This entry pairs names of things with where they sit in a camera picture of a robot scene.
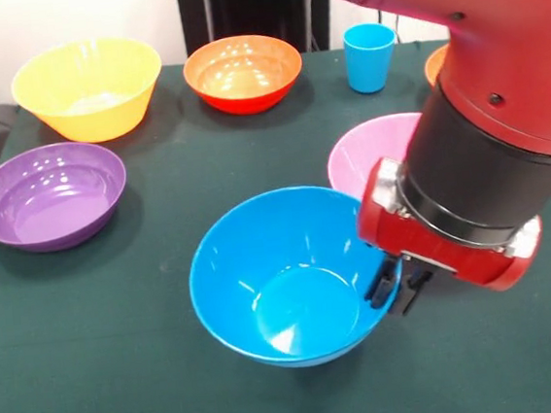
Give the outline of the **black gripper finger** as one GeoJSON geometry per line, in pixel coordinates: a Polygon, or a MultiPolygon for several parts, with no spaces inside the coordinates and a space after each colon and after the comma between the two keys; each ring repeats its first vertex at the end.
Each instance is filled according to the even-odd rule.
{"type": "Polygon", "coordinates": [[[390,293],[395,286],[396,269],[399,267],[397,258],[383,258],[379,268],[376,270],[367,291],[365,300],[370,303],[371,308],[381,309],[386,304],[390,293]]]}
{"type": "Polygon", "coordinates": [[[395,299],[395,313],[408,314],[421,294],[423,287],[432,279],[432,271],[425,265],[405,267],[395,299]]]}

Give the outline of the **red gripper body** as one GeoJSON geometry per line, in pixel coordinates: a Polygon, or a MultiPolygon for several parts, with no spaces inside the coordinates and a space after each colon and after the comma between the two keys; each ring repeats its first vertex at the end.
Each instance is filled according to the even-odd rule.
{"type": "Polygon", "coordinates": [[[401,167],[385,157],[370,171],[358,215],[359,237],[394,258],[411,257],[479,287],[500,292],[513,287],[539,249],[541,218],[531,218],[496,246],[466,245],[419,220],[401,193],[401,167]]]}

